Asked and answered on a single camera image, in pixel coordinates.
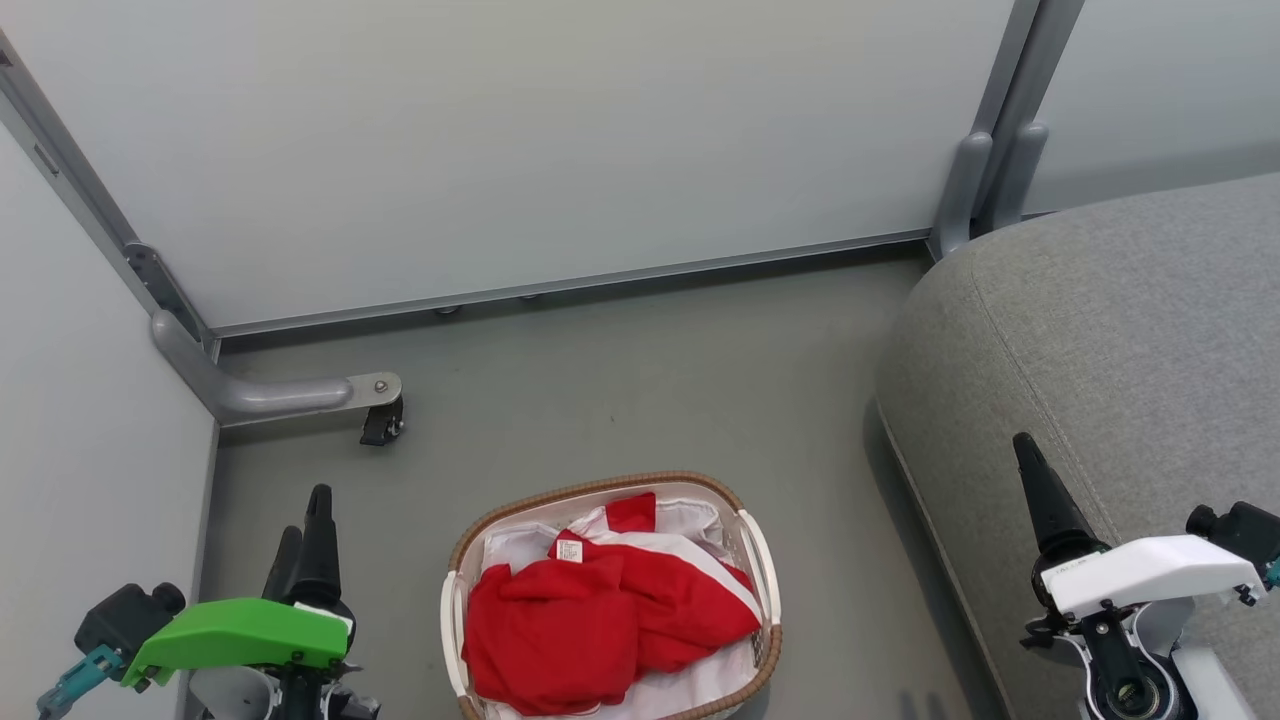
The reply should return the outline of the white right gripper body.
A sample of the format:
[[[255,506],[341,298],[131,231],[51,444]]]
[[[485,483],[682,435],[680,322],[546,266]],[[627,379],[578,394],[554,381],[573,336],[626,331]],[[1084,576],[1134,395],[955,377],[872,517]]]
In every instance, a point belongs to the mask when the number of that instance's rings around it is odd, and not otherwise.
[[[1062,615],[1082,619],[1107,607],[1226,594],[1245,588],[1262,600],[1265,580],[1245,559],[1197,536],[1134,539],[1039,574]]]

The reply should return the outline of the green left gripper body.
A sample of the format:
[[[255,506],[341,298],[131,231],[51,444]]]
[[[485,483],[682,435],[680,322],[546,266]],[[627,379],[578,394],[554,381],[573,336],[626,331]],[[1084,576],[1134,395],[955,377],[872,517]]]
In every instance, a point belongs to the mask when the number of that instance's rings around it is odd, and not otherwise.
[[[306,609],[244,597],[197,603],[146,639],[120,685],[165,685],[179,671],[209,667],[330,667],[349,650],[353,624]]]

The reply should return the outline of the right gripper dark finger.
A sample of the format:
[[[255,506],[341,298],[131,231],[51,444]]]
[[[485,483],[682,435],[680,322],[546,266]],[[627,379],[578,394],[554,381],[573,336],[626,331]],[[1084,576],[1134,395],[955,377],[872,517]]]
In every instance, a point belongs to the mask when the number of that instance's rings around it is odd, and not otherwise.
[[[1021,488],[1042,562],[1068,562],[1106,548],[1034,437],[1012,437]]]

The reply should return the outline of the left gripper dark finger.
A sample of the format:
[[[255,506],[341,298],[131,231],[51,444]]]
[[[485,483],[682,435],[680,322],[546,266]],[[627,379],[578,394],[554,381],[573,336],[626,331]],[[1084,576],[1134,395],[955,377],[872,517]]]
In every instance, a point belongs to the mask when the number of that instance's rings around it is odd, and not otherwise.
[[[351,614],[342,594],[332,487],[316,484],[303,516],[300,556],[294,565],[294,602],[334,614]]]
[[[303,532],[288,525],[282,532],[275,557],[262,588],[262,598],[273,602],[285,602],[293,583],[296,565],[302,548]]]

